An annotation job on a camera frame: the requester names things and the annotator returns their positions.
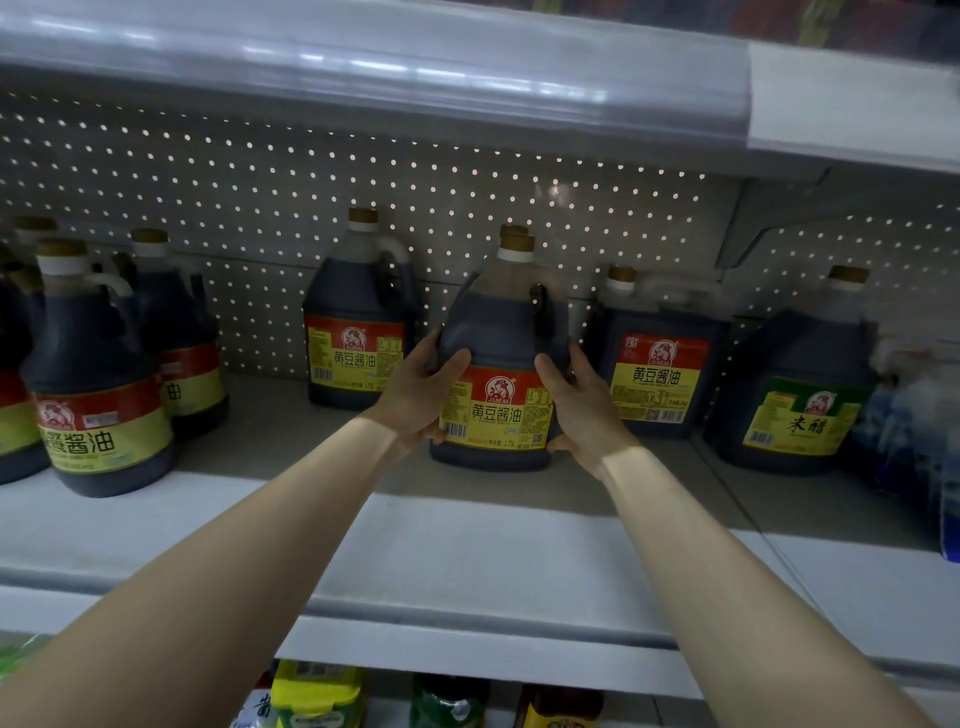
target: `finger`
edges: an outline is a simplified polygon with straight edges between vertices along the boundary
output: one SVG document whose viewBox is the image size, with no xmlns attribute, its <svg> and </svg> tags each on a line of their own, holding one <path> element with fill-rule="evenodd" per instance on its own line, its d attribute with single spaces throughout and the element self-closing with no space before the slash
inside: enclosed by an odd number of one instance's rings
<svg viewBox="0 0 960 728">
<path fill-rule="evenodd" d="M 437 349 L 437 341 L 440 339 L 441 331 L 443 331 L 442 327 L 434 328 L 420 339 L 414 350 L 407 356 L 408 366 L 412 366 L 418 374 L 423 371 L 433 352 Z"/>
<path fill-rule="evenodd" d="M 534 366 L 537 367 L 537 374 L 540 375 L 540 381 L 547 388 L 554 400 L 558 400 L 570 391 L 570 385 L 566 383 L 564 375 L 560 373 L 556 365 L 545 353 L 539 353 L 534 358 Z"/>
<path fill-rule="evenodd" d="M 589 359 L 587 359 L 587 355 L 584 354 L 584 350 L 580 348 L 580 345 L 571 338 L 568 341 L 568 346 L 570 349 L 570 366 L 573 369 L 573 374 L 580 381 L 585 381 L 592 376 L 598 376 L 598 374 L 593 371 L 593 367 L 590 365 Z"/>
<path fill-rule="evenodd" d="M 449 392 L 454 382 L 463 376 L 470 363 L 470 350 L 460 349 L 451 356 L 441 369 L 430 377 L 430 380 L 436 382 L 436 386 L 443 392 Z"/>
<path fill-rule="evenodd" d="M 570 439 L 569 435 L 557 435 L 546 444 L 547 452 L 559 452 L 561 450 L 573 450 L 577 444 Z"/>
</svg>

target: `plastic jug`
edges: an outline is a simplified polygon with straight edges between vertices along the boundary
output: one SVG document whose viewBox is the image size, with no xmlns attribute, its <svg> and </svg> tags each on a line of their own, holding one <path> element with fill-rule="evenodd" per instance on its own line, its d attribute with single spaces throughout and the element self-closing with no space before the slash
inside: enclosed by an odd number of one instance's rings
<svg viewBox="0 0 960 728">
<path fill-rule="evenodd" d="M 17 371 L 32 346 L 24 299 L 10 280 L 20 268 L 0 244 L 0 485 L 43 470 L 50 459 L 36 427 L 34 405 Z"/>
<path fill-rule="evenodd" d="M 114 263 L 136 300 L 140 340 L 156 357 L 160 393 L 178 440 L 219 426 L 229 411 L 217 349 L 216 319 L 206 310 L 203 277 L 190 275 L 192 294 L 169 255 L 167 233 L 131 231 L 135 261 L 122 254 Z"/>
<path fill-rule="evenodd" d="M 635 435 L 688 437 L 708 402 L 729 317 L 715 280 L 613 265 L 585 351 Z M 670 303 L 664 303 L 665 295 Z"/>
<path fill-rule="evenodd" d="M 117 276 L 90 272 L 83 240 L 40 240 L 36 260 L 46 310 L 20 374 L 50 461 L 82 496 L 142 488 L 173 467 L 176 449 L 153 362 L 139 347 L 133 292 Z M 114 314 L 100 285 L 118 296 L 122 337 L 106 330 Z"/>
<path fill-rule="evenodd" d="M 704 437 L 724 460 L 823 473 L 876 384 L 876 330 L 862 312 L 870 271 L 835 265 L 821 286 L 734 352 Z"/>
<path fill-rule="evenodd" d="M 545 352 L 564 369 L 567 303 L 553 275 L 534 262 L 534 238 L 507 232 L 496 257 L 461 289 L 440 339 L 443 364 L 459 349 L 473 358 L 450 389 L 440 418 L 446 441 L 435 460 L 483 471 L 534 471 L 546 451 L 553 401 L 534 368 Z"/>
<path fill-rule="evenodd" d="M 303 299 L 308 393 L 316 404 L 370 407 L 413 348 L 421 304 L 410 256 L 379 230 L 376 210 L 351 207 L 347 234 Z M 398 281 L 391 280 L 391 268 Z"/>
</svg>

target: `white label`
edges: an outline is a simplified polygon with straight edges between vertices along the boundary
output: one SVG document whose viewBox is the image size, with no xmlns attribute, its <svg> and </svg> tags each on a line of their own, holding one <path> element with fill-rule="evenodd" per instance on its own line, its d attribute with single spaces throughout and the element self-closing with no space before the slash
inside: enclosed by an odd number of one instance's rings
<svg viewBox="0 0 960 728">
<path fill-rule="evenodd" d="M 339 711 L 324 713 L 322 716 L 290 717 L 293 728 L 340 728 L 344 724 L 344 714 Z"/>
</svg>

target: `white shelf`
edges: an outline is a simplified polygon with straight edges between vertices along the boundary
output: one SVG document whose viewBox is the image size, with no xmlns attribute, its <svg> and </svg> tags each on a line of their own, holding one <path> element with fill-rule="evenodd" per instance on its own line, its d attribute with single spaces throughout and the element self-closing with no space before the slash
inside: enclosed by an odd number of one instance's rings
<svg viewBox="0 0 960 728">
<path fill-rule="evenodd" d="M 755 473 L 697 450 L 823 613 L 888 670 L 960 668 L 960 568 L 896 500 L 845 473 Z"/>
<path fill-rule="evenodd" d="M 230 421 L 142 491 L 81 498 L 49 472 L 0 488 L 0 629 L 59 631 L 348 417 L 309 404 L 296 381 L 237 376 L 230 391 Z M 960 570 L 896 503 L 841 475 L 775 477 L 702 443 L 648 444 L 867 655 L 907 676 L 960 669 Z M 361 511 L 280 655 L 700 696 L 606 493 L 566 457 L 493 475 L 412 454 Z"/>
<path fill-rule="evenodd" d="M 0 489 L 0 629 L 56 632 L 97 595 L 307 452 L 348 415 L 300 382 L 231 380 L 229 423 L 127 496 L 75 496 L 52 473 Z M 686 443 L 657 452 L 795 588 Z M 281 656 L 697 697 L 603 488 L 571 459 L 486 474 L 429 459 L 388 472 Z"/>
</svg>

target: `supermarket shelving unit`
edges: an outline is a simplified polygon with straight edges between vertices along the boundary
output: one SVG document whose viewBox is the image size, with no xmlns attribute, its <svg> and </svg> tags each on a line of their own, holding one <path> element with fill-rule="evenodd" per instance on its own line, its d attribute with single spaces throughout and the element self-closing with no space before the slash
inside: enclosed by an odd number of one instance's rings
<svg viewBox="0 0 960 728">
<path fill-rule="evenodd" d="M 573 333 L 613 260 L 722 278 L 732 345 L 833 262 L 872 268 L 881 320 L 957 303 L 950 68 L 397 0 L 0 2 L 0 63 L 0 215 L 53 215 L 100 255 L 169 229 L 237 373 L 229 423 L 150 488 L 0 489 L 3 630 L 58 631 L 344 421 L 297 381 L 299 306 L 354 200 L 411 246 L 425 325 L 515 218 L 567 276 Z M 960 686 L 960 570 L 896 503 L 649 445 L 871 658 Z M 281 654 L 700 695 L 606 495 L 563 457 L 494 477 L 414 453 Z"/>
</svg>

